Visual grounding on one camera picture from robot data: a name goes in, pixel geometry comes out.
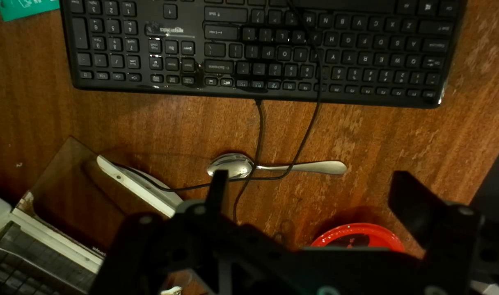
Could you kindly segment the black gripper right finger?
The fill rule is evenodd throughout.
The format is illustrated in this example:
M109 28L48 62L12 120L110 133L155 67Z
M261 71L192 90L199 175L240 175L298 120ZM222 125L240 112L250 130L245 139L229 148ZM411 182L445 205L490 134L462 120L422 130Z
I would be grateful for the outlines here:
M483 216L445 203L404 171L393 174L389 208L426 249L416 266L417 290L422 295L468 295Z

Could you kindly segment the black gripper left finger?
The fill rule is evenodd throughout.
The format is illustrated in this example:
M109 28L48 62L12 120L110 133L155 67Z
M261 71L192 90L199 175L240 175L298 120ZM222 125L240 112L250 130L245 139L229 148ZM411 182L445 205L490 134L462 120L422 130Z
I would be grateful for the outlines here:
M222 213L229 172L214 174L204 202L181 205L171 220L128 216L89 295L160 295L173 272L188 271L212 295L293 295L279 274L284 251Z

